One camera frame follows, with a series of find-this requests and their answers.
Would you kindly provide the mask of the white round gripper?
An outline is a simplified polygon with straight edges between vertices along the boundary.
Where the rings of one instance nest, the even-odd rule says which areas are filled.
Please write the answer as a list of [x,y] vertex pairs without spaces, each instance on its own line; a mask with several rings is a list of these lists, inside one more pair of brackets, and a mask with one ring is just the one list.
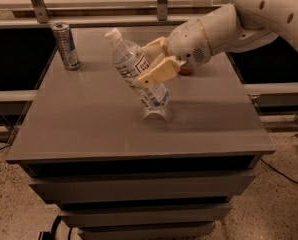
[[200,20],[176,27],[168,38],[159,37],[142,47],[150,66],[136,78],[139,88],[150,88],[174,78],[183,68],[198,68],[211,59],[211,48]]

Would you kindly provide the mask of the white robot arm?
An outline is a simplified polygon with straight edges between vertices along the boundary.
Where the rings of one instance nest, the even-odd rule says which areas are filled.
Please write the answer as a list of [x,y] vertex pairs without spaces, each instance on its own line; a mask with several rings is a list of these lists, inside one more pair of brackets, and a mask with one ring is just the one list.
[[219,53],[253,50],[278,37],[298,52],[298,0],[233,0],[144,46],[150,66],[136,78],[136,85],[152,87]]

